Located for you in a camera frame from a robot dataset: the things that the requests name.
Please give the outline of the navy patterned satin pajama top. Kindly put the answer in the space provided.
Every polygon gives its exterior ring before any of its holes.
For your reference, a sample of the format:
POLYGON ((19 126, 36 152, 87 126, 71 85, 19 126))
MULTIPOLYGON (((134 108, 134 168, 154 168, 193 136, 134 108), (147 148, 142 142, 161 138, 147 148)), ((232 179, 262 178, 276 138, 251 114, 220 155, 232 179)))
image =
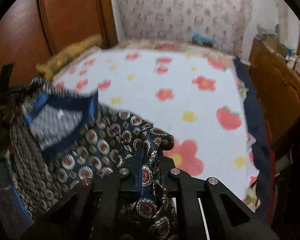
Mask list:
POLYGON ((10 126, 10 174, 30 222, 41 218, 81 180, 95 181, 138 157, 138 200, 120 209, 125 239, 176 239, 177 220, 159 176, 159 158, 174 138, 140 116, 34 78, 16 89, 10 126))

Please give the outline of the white strawberry flower sheet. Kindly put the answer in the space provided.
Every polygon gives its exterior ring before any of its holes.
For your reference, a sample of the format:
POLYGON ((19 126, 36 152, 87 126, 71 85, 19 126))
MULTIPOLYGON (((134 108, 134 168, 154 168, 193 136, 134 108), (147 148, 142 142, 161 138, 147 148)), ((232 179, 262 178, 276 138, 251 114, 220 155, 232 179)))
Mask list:
POLYGON ((260 206, 244 109, 232 59, 154 49, 92 53, 53 78, 59 87, 133 112, 174 137, 164 153, 191 176, 220 179, 252 210, 260 206))

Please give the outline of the brown louvered wardrobe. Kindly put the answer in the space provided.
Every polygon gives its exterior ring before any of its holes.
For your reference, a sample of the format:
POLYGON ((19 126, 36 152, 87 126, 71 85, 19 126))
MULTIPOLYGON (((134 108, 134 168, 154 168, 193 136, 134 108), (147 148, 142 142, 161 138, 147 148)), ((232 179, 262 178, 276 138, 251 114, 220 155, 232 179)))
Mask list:
POLYGON ((27 83, 66 46, 100 34, 117 44, 111 0, 0 0, 0 73, 13 64, 11 84, 27 83))

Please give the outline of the wooden sideboard cabinet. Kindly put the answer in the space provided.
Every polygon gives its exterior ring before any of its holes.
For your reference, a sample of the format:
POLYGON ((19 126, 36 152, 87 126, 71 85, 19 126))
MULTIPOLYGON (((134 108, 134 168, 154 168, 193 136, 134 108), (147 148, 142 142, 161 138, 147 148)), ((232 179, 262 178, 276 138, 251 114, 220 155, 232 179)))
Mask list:
POLYGON ((300 116, 300 80, 280 57, 256 39, 253 40, 249 61, 249 75, 273 145, 300 116))

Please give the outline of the floral quilt on bed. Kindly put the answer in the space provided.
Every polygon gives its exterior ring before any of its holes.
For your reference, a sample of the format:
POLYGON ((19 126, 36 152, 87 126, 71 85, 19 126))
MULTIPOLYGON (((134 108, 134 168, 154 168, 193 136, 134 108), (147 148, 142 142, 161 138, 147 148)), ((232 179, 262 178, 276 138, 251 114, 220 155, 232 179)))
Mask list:
POLYGON ((114 49, 153 49, 159 51, 176 51, 193 56, 213 57, 215 59, 235 59, 235 56, 222 51, 197 44, 181 43, 168 40, 128 39, 120 41, 114 49))

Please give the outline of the cardboard box with blue cloth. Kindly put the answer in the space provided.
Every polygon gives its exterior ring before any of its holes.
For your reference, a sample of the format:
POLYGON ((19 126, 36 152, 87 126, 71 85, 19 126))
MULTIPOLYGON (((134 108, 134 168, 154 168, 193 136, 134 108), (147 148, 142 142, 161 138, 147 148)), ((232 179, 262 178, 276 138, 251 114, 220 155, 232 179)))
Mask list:
POLYGON ((192 44, 212 48, 213 40, 208 37, 202 36, 200 33, 194 33, 192 36, 192 44))

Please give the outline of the cardboard box on cabinet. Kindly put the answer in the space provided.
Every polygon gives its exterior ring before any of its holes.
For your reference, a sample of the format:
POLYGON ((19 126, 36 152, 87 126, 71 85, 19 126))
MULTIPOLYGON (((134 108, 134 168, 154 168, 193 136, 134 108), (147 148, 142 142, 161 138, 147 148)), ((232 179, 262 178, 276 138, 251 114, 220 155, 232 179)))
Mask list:
POLYGON ((263 40, 263 43, 275 53, 278 53, 283 57, 286 57, 288 54, 288 49, 279 41, 278 37, 267 35, 263 40))

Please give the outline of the pink circle patterned curtain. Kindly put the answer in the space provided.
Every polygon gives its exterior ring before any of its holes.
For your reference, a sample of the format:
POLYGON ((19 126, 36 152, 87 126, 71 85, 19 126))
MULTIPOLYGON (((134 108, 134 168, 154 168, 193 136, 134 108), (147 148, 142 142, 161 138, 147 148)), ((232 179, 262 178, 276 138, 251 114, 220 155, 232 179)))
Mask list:
POLYGON ((241 55, 252 0, 117 0, 127 38, 190 43, 194 35, 241 55))

